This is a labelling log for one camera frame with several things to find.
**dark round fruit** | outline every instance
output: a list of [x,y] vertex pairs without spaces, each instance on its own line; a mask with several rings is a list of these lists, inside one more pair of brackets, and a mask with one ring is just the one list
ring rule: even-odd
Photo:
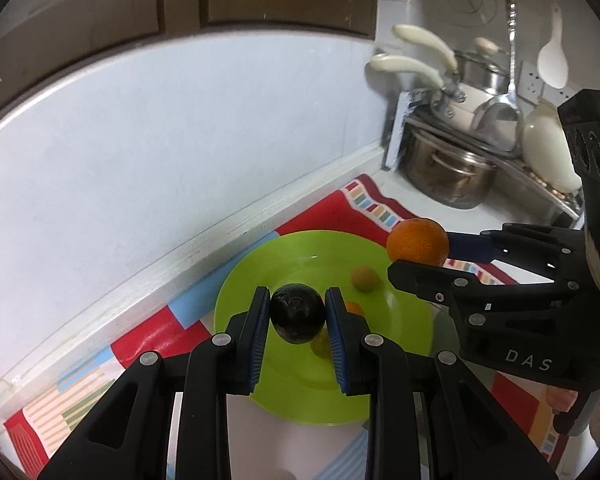
[[296,345],[308,343],[324,325],[327,311],[320,294],[302,283],[281,286],[271,297],[269,316],[278,335]]

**placemat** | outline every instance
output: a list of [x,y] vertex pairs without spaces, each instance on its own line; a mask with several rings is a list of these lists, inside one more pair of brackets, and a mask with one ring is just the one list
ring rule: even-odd
[[[395,200],[384,197],[373,180],[362,174],[275,229],[131,332],[59,378],[43,395],[5,421],[24,471],[32,478],[37,477],[72,429],[142,352],[155,350],[164,357],[173,356],[190,352],[210,337],[212,311],[224,279],[257,246],[277,236],[313,229],[348,232],[385,246],[393,225],[414,216]],[[483,283],[515,283],[493,265],[476,266],[455,260],[448,260],[445,265],[473,272]],[[432,351],[456,346],[457,335],[448,317],[436,316]],[[555,468],[568,438],[553,431],[552,412],[544,402],[544,386],[475,365],[472,369]],[[365,449],[366,430],[361,428],[358,436],[314,480],[362,480]],[[168,476],[171,478],[174,451],[174,446],[170,446]]]

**green plate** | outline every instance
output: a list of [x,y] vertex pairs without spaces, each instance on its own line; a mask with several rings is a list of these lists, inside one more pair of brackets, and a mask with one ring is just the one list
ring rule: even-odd
[[[345,301],[357,301],[373,332],[387,336],[409,352],[428,355],[432,316],[426,302],[396,290],[386,278],[391,261],[384,247],[337,231],[292,233],[247,254],[229,274],[216,303],[214,329],[225,330],[233,314],[248,309],[258,285],[273,293],[286,283],[304,283],[324,296],[339,286]],[[381,279],[371,292],[351,285],[350,272],[369,266]],[[368,396],[340,392],[331,362],[308,344],[285,342],[269,325],[260,382],[251,398],[265,410],[304,424],[348,424],[366,420]]]

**screw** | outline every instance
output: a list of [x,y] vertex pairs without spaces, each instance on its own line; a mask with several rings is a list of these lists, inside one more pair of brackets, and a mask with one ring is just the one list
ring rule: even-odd
[[144,366],[151,366],[158,361],[158,354],[155,352],[145,352],[140,356],[140,364]]
[[227,346],[231,342],[231,336],[225,332],[221,332],[213,336],[211,342],[216,346]]
[[438,354],[438,361],[440,361],[443,365],[452,365],[456,362],[456,354],[450,352],[449,350],[443,350]]
[[378,334],[367,334],[365,335],[365,343],[369,346],[380,346],[384,343],[384,339]]
[[482,314],[471,314],[469,316],[469,323],[473,326],[482,326],[487,319]]

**electrical outlet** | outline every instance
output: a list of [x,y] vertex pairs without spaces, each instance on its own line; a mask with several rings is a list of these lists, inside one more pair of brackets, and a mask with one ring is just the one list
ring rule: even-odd
[[538,104],[538,98],[542,95],[544,81],[540,79],[538,69],[528,61],[522,62],[520,67],[520,79],[518,80],[518,95],[524,100],[535,105]]
[[542,98],[556,106],[560,106],[563,102],[573,97],[574,94],[577,94],[580,90],[581,88],[574,83],[569,83],[569,85],[565,86],[564,88],[554,88],[549,85],[544,85],[544,90],[542,90]]

